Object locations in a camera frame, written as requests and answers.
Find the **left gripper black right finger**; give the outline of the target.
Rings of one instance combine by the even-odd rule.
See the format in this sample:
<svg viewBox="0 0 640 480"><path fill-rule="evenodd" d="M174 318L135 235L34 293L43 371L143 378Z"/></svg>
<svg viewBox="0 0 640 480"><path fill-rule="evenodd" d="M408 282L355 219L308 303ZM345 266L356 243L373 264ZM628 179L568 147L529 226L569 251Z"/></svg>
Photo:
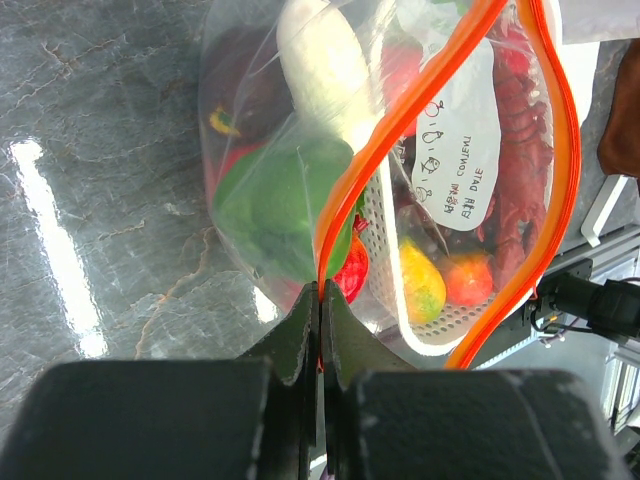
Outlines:
<svg viewBox="0 0 640 480"><path fill-rule="evenodd" d="M584 382L562 370L412 368L321 302L328 470L337 479L628 479Z"/></svg>

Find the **white radish with leaves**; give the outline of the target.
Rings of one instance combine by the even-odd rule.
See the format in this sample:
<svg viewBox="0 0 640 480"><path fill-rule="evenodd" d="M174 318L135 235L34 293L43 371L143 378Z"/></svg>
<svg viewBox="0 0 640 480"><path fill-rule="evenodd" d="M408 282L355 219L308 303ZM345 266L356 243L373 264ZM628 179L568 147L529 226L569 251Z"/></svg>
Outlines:
<svg viewBox="0 0 640 480"><path fill-rule="evenodd" d="M300 119L361 151L381 113L360 42L345 16L329 1L287 1L276 41Z"/></svg>

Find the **yellow green mango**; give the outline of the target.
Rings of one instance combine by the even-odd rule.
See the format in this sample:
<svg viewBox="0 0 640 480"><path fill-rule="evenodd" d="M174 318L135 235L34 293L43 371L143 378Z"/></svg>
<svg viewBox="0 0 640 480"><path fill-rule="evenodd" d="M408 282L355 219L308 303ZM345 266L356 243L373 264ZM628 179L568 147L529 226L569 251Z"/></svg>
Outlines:
<svg viewBox="0 0 640 480"><path fill-rule="evenodd" d="M438 318L446 303L446 286L439 270L408 237L399 247L408 319L426 325Z"/></svg>

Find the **red apple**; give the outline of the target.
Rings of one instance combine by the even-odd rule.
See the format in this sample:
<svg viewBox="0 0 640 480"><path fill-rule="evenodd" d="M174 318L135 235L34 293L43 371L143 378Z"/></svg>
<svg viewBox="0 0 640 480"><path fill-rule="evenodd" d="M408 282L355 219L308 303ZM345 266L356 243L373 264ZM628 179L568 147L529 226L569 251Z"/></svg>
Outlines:
<svg viewBox="0 0 640 480"><path fill-rule="evenodd" d="M211 202L219 182L226 176L231 168L242 158L265 146L265 142L246 146L231 147L223 157L214 159L205 153L203 157L204 185L208 202Z"/></svg>

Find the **dark grape bunch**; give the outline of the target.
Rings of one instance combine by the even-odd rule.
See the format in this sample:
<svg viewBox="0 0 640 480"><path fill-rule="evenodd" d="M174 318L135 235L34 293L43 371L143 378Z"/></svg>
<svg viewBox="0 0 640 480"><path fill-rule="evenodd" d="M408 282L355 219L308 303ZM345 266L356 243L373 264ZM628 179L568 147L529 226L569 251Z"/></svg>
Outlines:
<svg viewBox="0 0 640 480"><path fill-rule="evenodd" d="M441 228L419 203L404 173L391 173L396 231L401 240L411 240L427 257L438 262L449 257Z"/></svg>

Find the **red crayfish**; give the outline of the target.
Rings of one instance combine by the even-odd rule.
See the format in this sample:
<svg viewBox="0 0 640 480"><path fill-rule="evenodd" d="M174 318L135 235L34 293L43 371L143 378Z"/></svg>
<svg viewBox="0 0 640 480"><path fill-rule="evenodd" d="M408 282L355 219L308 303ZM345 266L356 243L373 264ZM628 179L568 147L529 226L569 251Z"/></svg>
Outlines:
<svg viewBox="0 0 640 480"><path fill-rule="evenodd" d="M547 104L531 97L538 83L529 75L534 54L523 29L504 20L488 38L501 140L496 184L476 234L492 255L493 291L499 292L531 253L542 229L553 147L544 139Z"/></svg>

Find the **red tomato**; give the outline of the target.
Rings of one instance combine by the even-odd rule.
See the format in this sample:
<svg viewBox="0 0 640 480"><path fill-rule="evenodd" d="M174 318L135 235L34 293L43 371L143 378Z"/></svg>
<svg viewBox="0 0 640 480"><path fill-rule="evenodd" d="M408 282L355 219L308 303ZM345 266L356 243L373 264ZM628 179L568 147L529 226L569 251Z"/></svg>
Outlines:
<svg viewBox="0 0 640 480"><path fill-rule="evenodd" d="M493 291L489 258L480 253L451 257L444 270L444 282L449 303L465 307L482 304Z"/></svg>

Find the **clear zip top bag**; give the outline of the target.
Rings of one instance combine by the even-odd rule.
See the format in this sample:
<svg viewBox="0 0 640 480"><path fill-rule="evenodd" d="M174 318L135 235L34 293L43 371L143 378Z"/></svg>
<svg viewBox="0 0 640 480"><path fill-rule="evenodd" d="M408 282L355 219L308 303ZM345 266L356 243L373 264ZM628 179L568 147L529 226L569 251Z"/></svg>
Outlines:
<svg viewBox="0 0 640 480"><path fill-rule="evenodd" d="M542 290L580 177L556 1L215 1L209 213L278 307L338 287L469 367Z"/></svg>

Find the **dark red onion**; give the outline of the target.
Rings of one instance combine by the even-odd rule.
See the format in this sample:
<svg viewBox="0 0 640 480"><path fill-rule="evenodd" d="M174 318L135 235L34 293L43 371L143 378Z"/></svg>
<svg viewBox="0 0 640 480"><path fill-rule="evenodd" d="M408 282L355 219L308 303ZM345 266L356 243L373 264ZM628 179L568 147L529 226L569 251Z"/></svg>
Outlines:
<svg viewBox="0 0 640 480"><path fill-rule="evenodd" d="M213 135L240 145L259 142L292 111L274 30L232 27L206 50L199 113Z"/></svg>

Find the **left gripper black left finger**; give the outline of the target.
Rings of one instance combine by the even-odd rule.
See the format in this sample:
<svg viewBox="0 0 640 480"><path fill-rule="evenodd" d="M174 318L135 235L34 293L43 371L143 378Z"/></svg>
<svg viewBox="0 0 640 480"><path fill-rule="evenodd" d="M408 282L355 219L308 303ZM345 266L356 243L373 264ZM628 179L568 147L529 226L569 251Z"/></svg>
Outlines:
<svg viewBox="0 0 640 480"><path fill-rule="evenodd" d="M87 360L47 370L1 452L5 479L305 479L320 305L233 360Z"/></svg>

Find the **green bell pepper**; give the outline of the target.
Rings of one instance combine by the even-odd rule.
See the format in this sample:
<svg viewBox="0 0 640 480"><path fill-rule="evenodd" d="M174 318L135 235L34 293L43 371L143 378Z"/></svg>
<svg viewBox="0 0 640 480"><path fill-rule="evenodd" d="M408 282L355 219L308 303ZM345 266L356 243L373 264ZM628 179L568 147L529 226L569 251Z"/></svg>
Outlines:
<svg viewBox="0 0 640 480"><path fill-rule="evenodd" d="M214 223L258 274L314 281L315 226L352 157L349 144L332 137L261 146L240 157L219 182Z"/></svg>

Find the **red bell pepper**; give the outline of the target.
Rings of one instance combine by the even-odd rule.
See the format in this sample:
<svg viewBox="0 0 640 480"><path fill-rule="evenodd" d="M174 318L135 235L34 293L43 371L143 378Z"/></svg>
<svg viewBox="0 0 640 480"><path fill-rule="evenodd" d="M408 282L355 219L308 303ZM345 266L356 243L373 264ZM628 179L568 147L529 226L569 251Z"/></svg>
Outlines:
<svg viewBox="0 0 640 480"><path fill-rule="evenodd" d="M386 42L382 48L381 74L386 104L392 107L420 73L420 44Z"/></svg>

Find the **white plastic basket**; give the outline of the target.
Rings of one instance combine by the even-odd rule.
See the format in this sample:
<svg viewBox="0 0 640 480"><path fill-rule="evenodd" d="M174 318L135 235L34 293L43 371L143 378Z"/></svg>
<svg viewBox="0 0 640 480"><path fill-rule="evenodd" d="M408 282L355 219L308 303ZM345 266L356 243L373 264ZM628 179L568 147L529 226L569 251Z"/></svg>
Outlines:
<svg viewBox="0 0 640 480"><path fill-rule="evenodd" d="M555 1L397 1L385 20L391 32L376 53L381 74L386 42L420 44L420 73L400 95L420 96L419 111L371 177L364 194L368 227L362 241L370 260L373 297L391 314L393 325L414 352L444 357L464 368L489 336L515 310L534 297L558 250L573 208L579 173L580 140L572 94L558 46L560 7ZM406 175L419 203L441 228L449 257L432 263L444 270L456 255L492 255L476 229L485 219L498 176L501 129L493 84L494 51L488 38L494 25L520 26L533 49L531 94L547 104L546 142L553 147L544 205L546 217L531 253L499 292L475 307L447 301L426 325L409 322L396 231L391 173Z"/></svg>

